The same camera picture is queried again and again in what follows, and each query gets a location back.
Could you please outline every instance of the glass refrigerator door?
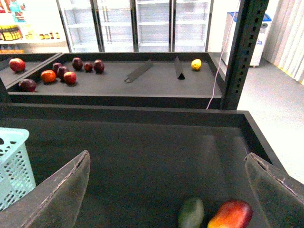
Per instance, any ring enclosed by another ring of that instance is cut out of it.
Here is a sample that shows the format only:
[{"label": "glass refrigerator door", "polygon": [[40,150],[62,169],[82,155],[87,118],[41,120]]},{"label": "glass refrigerator door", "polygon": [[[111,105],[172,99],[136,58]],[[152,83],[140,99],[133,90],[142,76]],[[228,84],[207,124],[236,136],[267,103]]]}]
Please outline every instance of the glass refrigerator door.
[{"label": "glass refrigerator door", "polygon": [[136,0],[139,51],[169,51],[169,0]]},{"label": "glass refrigerator door", "polygon": [[105,52],[133,52],[130,0],[98,0]]},{"label": "glass refrigerator door", "polygon": [[72,52],[98,52],[90,0],[59,0]]},{"label": "glass refrigerator door", "polygon": [[206,51],[210,0],[177,0],[175,51]]}]

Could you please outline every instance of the yellow lemon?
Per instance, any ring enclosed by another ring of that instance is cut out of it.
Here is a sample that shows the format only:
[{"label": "yellow lemon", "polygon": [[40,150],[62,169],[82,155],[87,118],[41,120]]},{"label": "yellow lemon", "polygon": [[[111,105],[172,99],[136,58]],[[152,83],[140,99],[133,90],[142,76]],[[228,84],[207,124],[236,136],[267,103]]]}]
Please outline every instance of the yellow lemon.
[{"label": "yellow lemon", "polygon": [[201,67],[201,60],[200,59],[197,58],[197,59],[195,59],[195,60],[192,61],[191,68],[193,70],[199,70],[200,67]]}]

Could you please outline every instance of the white curtain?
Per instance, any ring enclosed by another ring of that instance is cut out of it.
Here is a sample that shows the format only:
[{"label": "white curtain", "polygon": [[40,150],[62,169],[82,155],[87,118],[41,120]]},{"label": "white curtain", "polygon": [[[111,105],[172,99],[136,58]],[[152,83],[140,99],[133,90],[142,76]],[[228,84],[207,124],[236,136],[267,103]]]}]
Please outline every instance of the white curtain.
[{"label": "white curtain", "polygon": [[304,81],[304,0],[280,0],[264,58],[297,81]]}]

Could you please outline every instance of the pink cable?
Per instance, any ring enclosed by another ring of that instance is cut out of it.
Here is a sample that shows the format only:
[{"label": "pink cable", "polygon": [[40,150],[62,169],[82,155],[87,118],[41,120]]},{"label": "pink cable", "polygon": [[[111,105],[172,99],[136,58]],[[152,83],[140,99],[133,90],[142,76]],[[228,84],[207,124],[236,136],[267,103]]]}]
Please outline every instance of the pink cable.
[{"label": "pink cable", "polygon": [[214,93],[215,93],[215,85],[217,84],[217,77],[218,77],[218,74],[219,74],[220,63],[221,63],[221,61],[222,61],[222,57],[223,57],[223,54],[224,54],[224,50],[225,50],[226,45],[227,45],[227,43],[228,43],[228,39],[229,39],[230,30],[231,30],[231,28],[232,28],[233,21],[234,21],[234,17],[235,17],[235,15],[236,15],[236,13],[237,13],[237,10],[238,10],[238,8],[239,8],[239,4],[240,4],[240,2],[241,2],[241,0],[238,2],[238,4],[237,4],[237,8],[236,8],[236,10],[234,11],[234,14],[233,14],[233,17],[232,17],[232,22],[231,22],[230,28],[229,28],[229,30],[228,30],[228,34],[227,34],[227,38],[226,38],[226,42],[225,42],[225,45],[224,45],[224,47],[223,47],[222,53],[220,54],[219,63],[218,63],[218,70],[217,70],[217,72],[216,72],[216,74],[215,74],[215,77],[214,77],[214,84],[213,84],[212,97],[211,97],[211,99],[210,99],[210,101],[209,101],[209,104],[208,104],[208,106],[207,106],[207,108],[206,108],[206,109],[209,109],[209,106],[210,106],[210,104],[211,104],[211,101],[212,101],[212,100],[213,100],[213,98],[214,98]]}]

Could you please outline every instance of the red mango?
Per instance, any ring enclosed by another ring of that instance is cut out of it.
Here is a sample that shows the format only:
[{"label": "red mango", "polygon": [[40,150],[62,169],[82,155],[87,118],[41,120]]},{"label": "red mango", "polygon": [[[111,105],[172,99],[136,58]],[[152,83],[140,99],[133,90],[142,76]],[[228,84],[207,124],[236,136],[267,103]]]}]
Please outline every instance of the red mango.
[{"label": "red mango", "polygon": [[208,223],[208,228],[246,228],[252,218],[251,206],[241,200],[224,203]]}]

